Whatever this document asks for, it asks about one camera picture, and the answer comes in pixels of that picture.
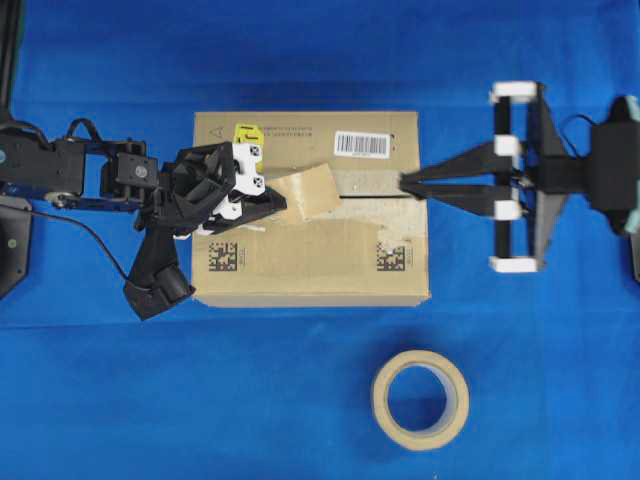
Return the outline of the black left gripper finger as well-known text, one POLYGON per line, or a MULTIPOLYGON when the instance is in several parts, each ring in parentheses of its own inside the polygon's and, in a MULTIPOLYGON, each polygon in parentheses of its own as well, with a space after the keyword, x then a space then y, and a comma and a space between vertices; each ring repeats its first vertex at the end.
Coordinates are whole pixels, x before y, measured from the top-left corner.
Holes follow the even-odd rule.
POLYGON ((258 196, 242 195, 236 202, 231 202, 229 197, 225 197, 209 218, 198 227, 197 233, 218 235, 286 209, 286 198, 271 187, 267 187, 258 196))
POLYGON ((257 168, 262 162, 262 147, 251 143, 233 143, 232 151, 239 166, 235 190, 240 193, 263 193, 265 180, 257 168))

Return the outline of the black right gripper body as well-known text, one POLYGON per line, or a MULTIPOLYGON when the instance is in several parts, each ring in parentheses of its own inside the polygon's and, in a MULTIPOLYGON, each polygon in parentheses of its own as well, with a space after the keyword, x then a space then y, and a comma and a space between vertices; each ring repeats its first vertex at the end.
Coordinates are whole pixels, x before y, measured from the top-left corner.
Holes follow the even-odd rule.
POLYGON ((498 225, 524 218, 526 256, 511 254, 511 240, 499 238, 491 268, 498 273, 534 273, 545 266, 556 222, 570 195, 584 191, 583 163, 570 154, 554 125, 544 98, 544 85, 535 81, 493 84, 494 152, 512 167, 510 197, 494 203, 498 225))

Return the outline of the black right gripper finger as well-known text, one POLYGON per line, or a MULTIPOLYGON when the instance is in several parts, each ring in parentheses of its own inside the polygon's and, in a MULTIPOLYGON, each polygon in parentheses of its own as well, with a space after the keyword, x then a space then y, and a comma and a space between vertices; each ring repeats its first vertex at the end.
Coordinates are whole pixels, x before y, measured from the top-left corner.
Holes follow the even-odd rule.
POLYGON ((511 174, 520 157, 520 140, 514 135, 495 135, 482 143, 437 165, 400 175, 401 185, 427 180, 511 174))
POLYGON ((521 217, 518 191, 510 186, 403 183, 402 190, 419 199, 433 199, 494 220, 521 217))

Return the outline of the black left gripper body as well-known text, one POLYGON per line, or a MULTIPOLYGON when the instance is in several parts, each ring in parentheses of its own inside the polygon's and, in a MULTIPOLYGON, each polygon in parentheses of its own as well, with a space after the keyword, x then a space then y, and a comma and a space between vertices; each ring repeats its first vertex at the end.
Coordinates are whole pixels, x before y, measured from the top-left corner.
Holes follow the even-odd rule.
POLYGON ((139 319, 164 313, 195 292, 180 270, 175 239, 197 231, 225 197, 236 202, 262 194, 235 190, 239 166, 232 144, 182 149, 162 167, 158 187, 139 212, 137 227, 145 236, 124 286, 139 319))

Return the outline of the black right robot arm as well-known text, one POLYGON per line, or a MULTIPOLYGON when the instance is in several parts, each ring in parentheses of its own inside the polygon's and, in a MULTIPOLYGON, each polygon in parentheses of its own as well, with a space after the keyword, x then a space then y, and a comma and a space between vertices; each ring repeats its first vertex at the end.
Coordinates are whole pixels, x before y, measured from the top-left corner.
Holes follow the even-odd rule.
POLYGON ((590 150, 580 154, 555 126, 544 93, 536 81, 494 83, 492 140, 399 178, 400 190, 417 199, 493 220, 489 264, 498 273, 544 267, 556 220, 574 194, 614 234, 639 232, 637 98, 618 96, 603 121, 591 121, 590 150))

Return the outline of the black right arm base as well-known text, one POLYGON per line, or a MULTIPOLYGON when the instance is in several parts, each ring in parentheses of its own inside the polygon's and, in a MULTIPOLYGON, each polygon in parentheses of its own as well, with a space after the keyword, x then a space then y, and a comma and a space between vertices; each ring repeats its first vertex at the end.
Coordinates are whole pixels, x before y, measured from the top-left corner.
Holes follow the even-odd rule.
POLYGON ((631 244, 631 253, 632 253, 632 264, 633 264, 633 275, 637 283, 640 282, 640 219, 639 219, 639 207, 633 211, 633 227, 634 231, 630 238, 631 244))

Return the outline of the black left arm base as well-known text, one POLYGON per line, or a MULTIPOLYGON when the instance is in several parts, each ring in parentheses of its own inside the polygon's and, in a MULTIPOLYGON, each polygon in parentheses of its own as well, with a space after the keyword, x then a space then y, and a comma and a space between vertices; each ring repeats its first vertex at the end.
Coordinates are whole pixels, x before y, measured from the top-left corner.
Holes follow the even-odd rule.
POLYGON ((1 298, 5 298, 28 274, 31 211, 27 200, 1 196, 1 298))

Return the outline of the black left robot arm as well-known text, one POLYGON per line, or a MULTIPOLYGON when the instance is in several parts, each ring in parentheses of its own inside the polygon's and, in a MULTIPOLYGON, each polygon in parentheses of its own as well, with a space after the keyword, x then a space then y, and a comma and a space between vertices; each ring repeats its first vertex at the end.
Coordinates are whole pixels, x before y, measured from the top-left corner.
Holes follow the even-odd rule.
POLYGON ((135 214, 144 238, 123 293, 139 319, 164 313, 195 289, 179 266, 176 242, 217 235, 286 210, 287 200, 258 171, 258 144, 185 148, 159 162, 143 141, 107 141, 86 118, 48 140, 36 126, 1 125, 1 192, 57 209, 135 214))

